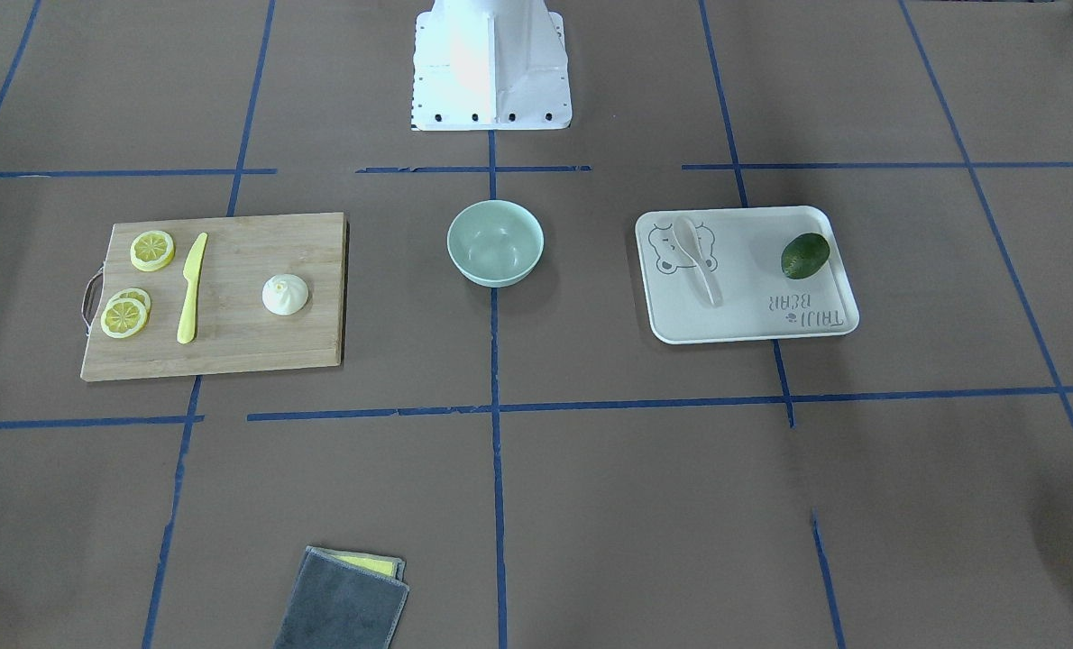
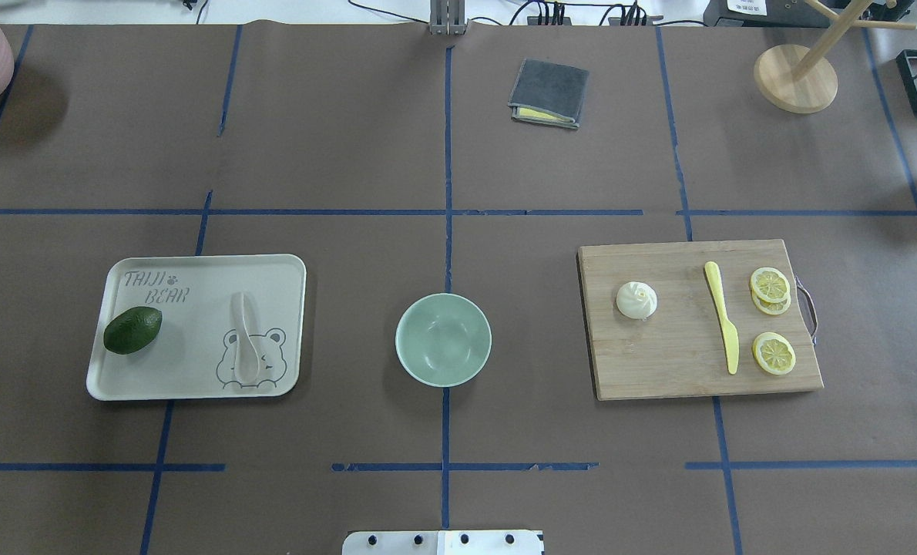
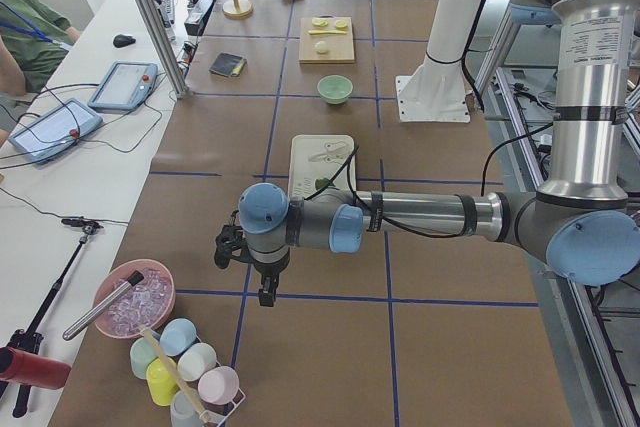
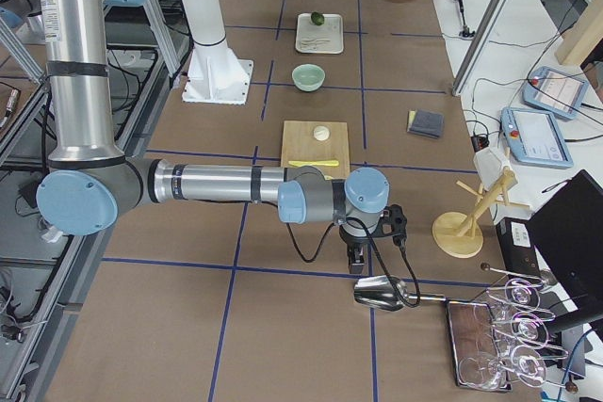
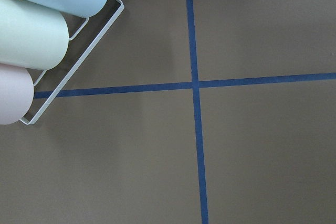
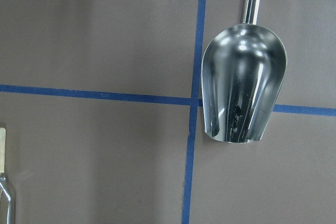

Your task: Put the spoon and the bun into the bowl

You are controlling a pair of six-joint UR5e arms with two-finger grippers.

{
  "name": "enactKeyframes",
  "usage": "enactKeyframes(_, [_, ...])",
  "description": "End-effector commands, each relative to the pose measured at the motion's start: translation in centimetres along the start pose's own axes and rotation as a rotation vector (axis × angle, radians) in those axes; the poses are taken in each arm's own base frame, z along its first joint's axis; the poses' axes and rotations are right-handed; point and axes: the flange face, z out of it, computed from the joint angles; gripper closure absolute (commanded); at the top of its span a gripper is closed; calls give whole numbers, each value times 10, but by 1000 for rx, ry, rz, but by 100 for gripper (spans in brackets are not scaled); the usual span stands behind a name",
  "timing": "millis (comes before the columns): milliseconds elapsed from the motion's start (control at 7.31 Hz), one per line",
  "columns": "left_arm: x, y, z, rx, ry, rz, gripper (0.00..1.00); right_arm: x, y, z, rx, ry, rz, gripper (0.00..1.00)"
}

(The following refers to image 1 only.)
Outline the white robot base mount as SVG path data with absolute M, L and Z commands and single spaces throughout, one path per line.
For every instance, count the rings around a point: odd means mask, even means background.
M 541 131 L 573 121 L 563 16 L 545 1 L 435 1 L 416 17 L 410 128 Z

